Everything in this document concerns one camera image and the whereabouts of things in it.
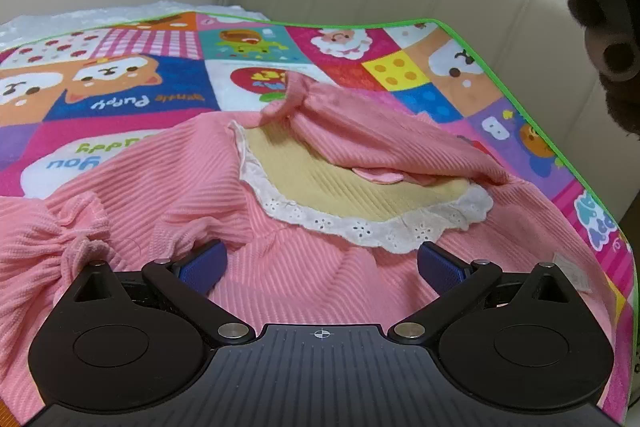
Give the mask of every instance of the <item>beige headboard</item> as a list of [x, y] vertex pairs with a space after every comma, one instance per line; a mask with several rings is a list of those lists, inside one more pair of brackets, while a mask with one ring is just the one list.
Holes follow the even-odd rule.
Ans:
[[640, 188], [640, 143], [608, 117], [566, 0], [232, 0], [272, 20], [348, 25], [435, 18], [452, 26], [620, 219]]

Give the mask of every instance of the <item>teal square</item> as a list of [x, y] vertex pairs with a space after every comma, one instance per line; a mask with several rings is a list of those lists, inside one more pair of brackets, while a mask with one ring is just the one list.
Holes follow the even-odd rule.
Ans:
[[250, 60], [310, 64], [282, 26], [221, 28], [200, 32], [207, 60]]

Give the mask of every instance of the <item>blue object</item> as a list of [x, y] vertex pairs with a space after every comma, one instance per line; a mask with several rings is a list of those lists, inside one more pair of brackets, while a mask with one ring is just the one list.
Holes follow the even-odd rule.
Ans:
[[443, 295], [466, 279], [469, 265], [457, 257], [425, 241], [418, 248], [418, 272], [438, 295]]
[[226, 271], [226, 247], [222, 241], [207, 243], [172, 266], [174, 275], [201, 295], [206, 295]]

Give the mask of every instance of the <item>ribbed pink fabric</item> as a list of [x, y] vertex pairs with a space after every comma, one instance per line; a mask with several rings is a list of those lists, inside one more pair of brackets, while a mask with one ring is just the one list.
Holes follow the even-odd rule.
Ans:
[[422, 117], [301, 75], [288, 80], [287, 98], [262, 114], [202, 114], [146, 138], [47, 200], [0, 199], [0, 397], [18, 421], [42, 406], [27, 367], [30, 342], [90, 259], [138, 270], [219, 237], [229, 264], [211, 298], [258, 331], [265, 323], [380, 323], [386, 330], [435, 297], [417, 273], [415, 253], [356, 247], [268, 217], [239, 182], [232, 120], [245, 127], [286, 120], [301, 140], [347, 168], [481, 182], [495, 202], [487, 220], [446, 232], [439, 244], [507, 271], [528, 271], [561, 252], [587, 273], [593, 292], [583, 297], [611, 338], [609, 285], [537, 188]]

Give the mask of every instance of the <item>play mat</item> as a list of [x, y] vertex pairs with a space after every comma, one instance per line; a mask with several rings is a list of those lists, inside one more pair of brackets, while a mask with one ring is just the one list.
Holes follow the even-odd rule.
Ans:
[[[601, 404], [616, 420], [624, 418], [637, 315], [630, 246], [571, 165], [453, 30], [433, 20], [309, 28], [245, 17], [241, 10], [154, 15], [92, 28], [63, 18], [55, 25], [62, 35], [29, 33], [34, 23], [27, 21], [22, 32], [11, 26], [9, 39], [4, 33], [4, 45], [0, 32], [1, 195], [46, 198], [146, 136], [199, 113], [260, 110], [284, 97], [287, 71], [397, 111], [427, 112], [442, 129], [535, 184], [593, 251], [617, 299], [616, 362]], [[572, 282], [580, 284], [576, 277]]]

